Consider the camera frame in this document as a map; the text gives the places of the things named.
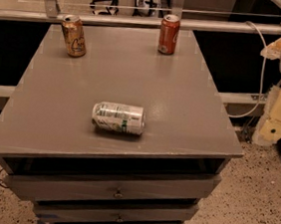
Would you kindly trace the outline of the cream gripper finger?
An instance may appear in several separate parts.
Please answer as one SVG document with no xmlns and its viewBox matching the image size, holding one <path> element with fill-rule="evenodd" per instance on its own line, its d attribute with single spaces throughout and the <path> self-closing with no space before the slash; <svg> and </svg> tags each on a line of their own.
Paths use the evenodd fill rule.
<svg viewBox="0 0 281 224">
<path fill-rule="evenodd" d="M 281 138 L 281 88 L 272 87 L 267 102 L 264 106 L 264 114 L 256 124 L 252 135 L 252 142 L 257 145 L 269 146 L 275 144 Z"/>
<path fill-rule="evenodd" d="M 279 60 L 281 58 L 281 38 L 263 48 L 261 55 L 268 60 Z"/>
</svg>

